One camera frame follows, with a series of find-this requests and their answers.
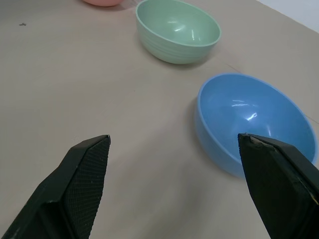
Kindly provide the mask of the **green plastic bowl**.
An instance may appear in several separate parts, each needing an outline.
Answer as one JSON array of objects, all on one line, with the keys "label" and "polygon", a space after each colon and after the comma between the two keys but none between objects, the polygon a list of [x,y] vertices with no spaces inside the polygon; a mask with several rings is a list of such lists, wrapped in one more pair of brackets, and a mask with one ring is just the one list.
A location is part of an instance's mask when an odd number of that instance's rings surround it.
[{"label": "green plastic bowl", "polygon": [[179,0],[143,0],[136,6],[137,33],[154,57],[192,64],[206,57],[221,37],[217,21]]}]

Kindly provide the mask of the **blue plastic bowl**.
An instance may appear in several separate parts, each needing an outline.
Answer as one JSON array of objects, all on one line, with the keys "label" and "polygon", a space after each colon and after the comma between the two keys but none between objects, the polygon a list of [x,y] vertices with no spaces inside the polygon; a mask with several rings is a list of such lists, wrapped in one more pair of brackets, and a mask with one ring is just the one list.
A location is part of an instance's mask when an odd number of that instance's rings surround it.
[{"label": "blue plastic bowl", "polygon": [[223,73],[207,80],[197,95],[194,127],[208,157],[239,178],[245,177],[240,133],[293,145],[312,164],[318,158],[318,141],[306,115],[278,89],[249,75]]}]

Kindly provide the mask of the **red plastic bowl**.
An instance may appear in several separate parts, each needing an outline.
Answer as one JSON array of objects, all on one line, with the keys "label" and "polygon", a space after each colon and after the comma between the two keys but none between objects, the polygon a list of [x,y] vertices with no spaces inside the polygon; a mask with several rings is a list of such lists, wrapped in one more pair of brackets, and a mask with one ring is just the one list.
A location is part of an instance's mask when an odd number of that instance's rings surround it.
[{"label": "red plastic bowl", "polygon": [[101,7],[111,7],[122,3],[124,0],[82,0],[88,4],[101,6]]}]

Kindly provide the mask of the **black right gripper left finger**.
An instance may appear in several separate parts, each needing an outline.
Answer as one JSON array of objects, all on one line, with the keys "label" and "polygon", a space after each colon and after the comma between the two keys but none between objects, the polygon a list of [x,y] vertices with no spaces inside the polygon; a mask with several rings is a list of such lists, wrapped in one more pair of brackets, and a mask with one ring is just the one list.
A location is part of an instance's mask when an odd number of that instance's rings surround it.
[{"label": "black right gripper left finger", "polygon": [[1,239],[89,239],[101,202],[109,135],[69,149],[34,190]]}]

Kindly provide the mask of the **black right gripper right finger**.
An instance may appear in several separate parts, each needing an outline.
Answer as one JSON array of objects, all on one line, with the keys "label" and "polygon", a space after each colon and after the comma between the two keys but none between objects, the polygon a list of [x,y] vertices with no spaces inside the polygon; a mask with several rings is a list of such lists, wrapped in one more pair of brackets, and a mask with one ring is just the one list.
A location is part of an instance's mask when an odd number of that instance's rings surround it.
[{"label": "black right gripper right finger", "polygon": [[238,134],[250,196],[271,239],[319,239],[319,170],[294,146]]}]

